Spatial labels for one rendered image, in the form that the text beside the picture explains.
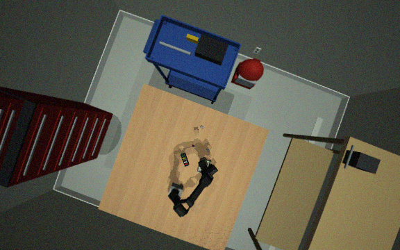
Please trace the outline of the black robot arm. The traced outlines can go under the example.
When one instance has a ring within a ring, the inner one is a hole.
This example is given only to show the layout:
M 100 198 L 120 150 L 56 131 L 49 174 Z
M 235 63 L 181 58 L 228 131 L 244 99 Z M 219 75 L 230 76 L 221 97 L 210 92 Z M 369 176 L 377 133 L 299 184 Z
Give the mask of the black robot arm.
M 179 191 L 175 189 L 173 189 L 168 194 L 168 197 L 174 203 L 173 210 L 179 217 L 183 217 L 188 213 L 189 209 L 194 205 L 194 202 L 196 201 L 197 197 L 202 193 L 204 188 L 208 187 L 212 183 L 214 179 L 213 174 L 215 174 L 218 170 L 213 164 L 210 164 L 206 168 L 208 170 L 202 173 L 198 186 L 189 197 L 187 197 L 186 199 L 181 199 L 178 195 Z M 186 203 L 187 205 L 189 205 L 189 208 L 186 210 L 182 203 Z

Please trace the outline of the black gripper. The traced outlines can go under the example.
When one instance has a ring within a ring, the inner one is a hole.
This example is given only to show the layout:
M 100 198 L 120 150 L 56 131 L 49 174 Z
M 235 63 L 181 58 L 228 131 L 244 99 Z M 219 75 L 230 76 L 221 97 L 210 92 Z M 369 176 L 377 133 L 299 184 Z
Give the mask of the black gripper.
M 201 168 L 201 174 L 202 174 L 203 172 L 206 172 L 206 171 L 208 170 L 208 169 L 206 168 L 207 165 L 206 165 L 205 160 L 199 161 L 198 164 L 199 164 L 199 166 L 200 166 L 200 168 Z

